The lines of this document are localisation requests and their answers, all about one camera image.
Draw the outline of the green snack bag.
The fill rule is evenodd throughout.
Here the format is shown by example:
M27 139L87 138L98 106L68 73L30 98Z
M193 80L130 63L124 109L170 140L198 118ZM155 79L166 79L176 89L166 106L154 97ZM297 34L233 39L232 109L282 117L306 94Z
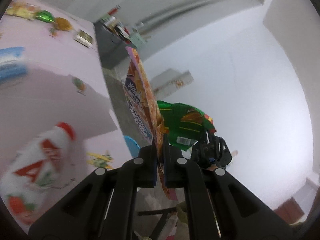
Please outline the green snack bag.
M180 150L187 151L196 142L206 139L207 132L216 132L212 117L196 107L161 100L157 104L169 143Z

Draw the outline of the red thermos bottle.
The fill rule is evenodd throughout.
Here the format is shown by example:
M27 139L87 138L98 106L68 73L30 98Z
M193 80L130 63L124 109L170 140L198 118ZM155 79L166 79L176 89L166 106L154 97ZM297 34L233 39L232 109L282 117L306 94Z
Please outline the red thermos bottle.
M108 15L113 16L115 15L119 10L121 9L120 5L117 5L116 7L112 8L110 11L108 11Z

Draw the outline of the white AD calcium milk bottle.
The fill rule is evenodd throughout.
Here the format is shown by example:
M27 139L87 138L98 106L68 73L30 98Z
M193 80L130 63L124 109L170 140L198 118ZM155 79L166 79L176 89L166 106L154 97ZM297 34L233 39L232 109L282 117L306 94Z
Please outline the white AD calcium milk bottle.
M72 126L60 122L17 152L1 179L1 198L19 223L30 225L36 220L75 139Z

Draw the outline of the grey cabinet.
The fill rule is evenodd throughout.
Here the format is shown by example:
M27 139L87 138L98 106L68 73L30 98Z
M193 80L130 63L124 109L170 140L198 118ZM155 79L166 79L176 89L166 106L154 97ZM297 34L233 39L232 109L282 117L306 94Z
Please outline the grey cabinet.
M126 44L119 36L111 33L102 23L95 22L95 36L103 68L113 69L129 57Z

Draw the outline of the green candy wrapper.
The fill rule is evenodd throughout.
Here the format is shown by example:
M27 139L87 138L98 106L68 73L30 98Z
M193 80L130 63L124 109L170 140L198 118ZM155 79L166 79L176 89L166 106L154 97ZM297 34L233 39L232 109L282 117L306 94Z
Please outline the green candy wrapper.
M34 18L36 20L46 22L46 23L54 23L55 22L54 16L46 10L36 12L34 14Z

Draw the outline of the golden candy wrapper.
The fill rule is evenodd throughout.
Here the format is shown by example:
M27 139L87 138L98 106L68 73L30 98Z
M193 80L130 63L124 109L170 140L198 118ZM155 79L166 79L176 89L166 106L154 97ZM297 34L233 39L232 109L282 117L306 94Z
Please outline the golden candy wrapper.
M71 23L67 19L61 17L55 18L54 26L57 30L61 31L71 31L73 29Z

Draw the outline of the yellow snack packets row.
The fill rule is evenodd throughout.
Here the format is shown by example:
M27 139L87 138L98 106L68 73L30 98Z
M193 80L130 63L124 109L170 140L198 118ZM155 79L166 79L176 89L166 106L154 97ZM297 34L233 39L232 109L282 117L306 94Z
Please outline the yellow snack packets row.
M6 9L5 14L9 16L24 18L26 20L33 20L34 15L39 10L39 6L24 2L13 1Z

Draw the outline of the pink tablecloth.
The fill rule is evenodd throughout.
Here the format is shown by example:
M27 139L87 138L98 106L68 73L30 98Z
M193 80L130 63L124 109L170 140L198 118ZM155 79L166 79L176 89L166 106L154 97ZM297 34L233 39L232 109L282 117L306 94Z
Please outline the pink tablecloth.
M65 122L76 139L60 178L49 189L39 219L96 168L119 168L131 158L112 108L97 47L74 40L74 31L50 35L38 20L4 15L1 49L24 47L28 74L1 85L1 179L17 152L39 134ZM18 228L19 223L4 207Z

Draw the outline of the orange chips bag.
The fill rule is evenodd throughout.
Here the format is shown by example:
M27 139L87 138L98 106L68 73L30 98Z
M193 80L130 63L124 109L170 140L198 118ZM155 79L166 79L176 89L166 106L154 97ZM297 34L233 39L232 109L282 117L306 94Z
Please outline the orange chips bag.
M168 130L164 126L163 116L137 50L126 47L126 51L130 57L130 64L123 80L123 88L129 109L142 137L156 147L158 174L164 194L169 200L177 200L176 191L164 184L163 135Z

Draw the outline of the small white gold box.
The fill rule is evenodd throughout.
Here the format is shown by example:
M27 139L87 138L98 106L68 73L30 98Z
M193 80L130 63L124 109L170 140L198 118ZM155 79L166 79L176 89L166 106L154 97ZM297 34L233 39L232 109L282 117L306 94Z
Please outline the small white gold box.
M76 34L74 35L74 40L87 48L91 48L94 42L93 37L83 30L79 30L76 32Z

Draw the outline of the green storage basket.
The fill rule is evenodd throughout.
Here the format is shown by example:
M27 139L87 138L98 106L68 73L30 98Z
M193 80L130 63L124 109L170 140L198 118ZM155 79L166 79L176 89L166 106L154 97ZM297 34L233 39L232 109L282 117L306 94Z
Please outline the green storage basket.
M130 42L136 49L143 48L147 41L140 35L139 32L133 32L130 34Z

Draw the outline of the blue white carton box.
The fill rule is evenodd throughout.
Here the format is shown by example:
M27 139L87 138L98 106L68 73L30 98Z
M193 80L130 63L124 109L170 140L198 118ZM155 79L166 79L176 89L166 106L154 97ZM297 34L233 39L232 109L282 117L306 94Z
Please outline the blue white carton box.
M24 47L1 49L1 85L16 81L28 74L24 51Z

